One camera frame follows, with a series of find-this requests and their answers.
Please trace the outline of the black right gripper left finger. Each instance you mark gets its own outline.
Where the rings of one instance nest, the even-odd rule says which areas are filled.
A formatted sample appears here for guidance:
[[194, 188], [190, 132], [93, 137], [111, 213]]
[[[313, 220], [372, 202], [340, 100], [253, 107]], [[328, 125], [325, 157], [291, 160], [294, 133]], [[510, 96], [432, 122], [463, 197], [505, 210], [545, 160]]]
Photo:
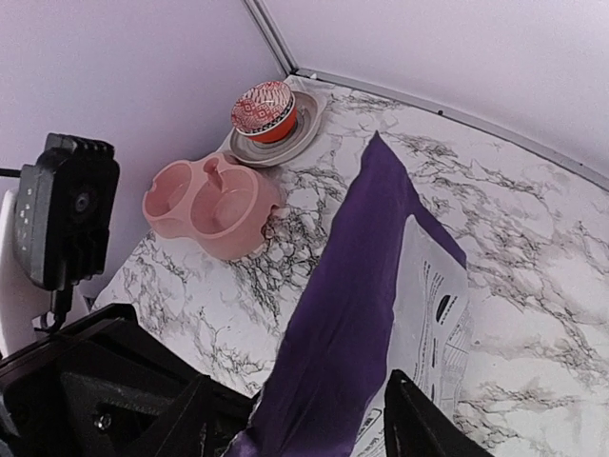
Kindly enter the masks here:
[[137, 455], [204, 456], [213, 415], [210, 379], [200, 375], [137, 441]]

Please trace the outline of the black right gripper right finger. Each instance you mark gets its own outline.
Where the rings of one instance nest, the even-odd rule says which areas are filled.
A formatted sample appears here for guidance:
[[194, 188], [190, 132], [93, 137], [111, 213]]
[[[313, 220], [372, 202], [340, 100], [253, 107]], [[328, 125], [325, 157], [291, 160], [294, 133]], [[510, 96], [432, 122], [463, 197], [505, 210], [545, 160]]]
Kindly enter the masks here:
[[398, 369], [391, 371], [384, 391], [383, 421], [388, 457], [491, 457]]

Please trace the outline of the purple puppy food bag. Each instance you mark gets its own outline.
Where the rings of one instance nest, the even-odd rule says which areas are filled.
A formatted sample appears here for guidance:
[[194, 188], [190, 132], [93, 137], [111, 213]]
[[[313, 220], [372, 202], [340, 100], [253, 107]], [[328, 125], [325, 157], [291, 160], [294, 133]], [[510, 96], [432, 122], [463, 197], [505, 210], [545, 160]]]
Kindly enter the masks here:
[[374, 136], [227, 454], [387, 456], [394, 369], [454, 424], [472, 334], [467, 287], [465, 252]]

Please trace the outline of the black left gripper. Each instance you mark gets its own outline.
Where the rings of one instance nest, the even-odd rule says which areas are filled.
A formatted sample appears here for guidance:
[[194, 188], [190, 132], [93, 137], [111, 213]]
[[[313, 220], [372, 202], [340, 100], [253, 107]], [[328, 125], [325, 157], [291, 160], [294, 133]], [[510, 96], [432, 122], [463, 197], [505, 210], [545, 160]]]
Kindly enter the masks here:
[[1, 362], [4, 456], [138, 456], [137, 441], [198, 376], [210, 379], [220, 456], [246, 426], [251, 398], [197, 371], [112, 304]]

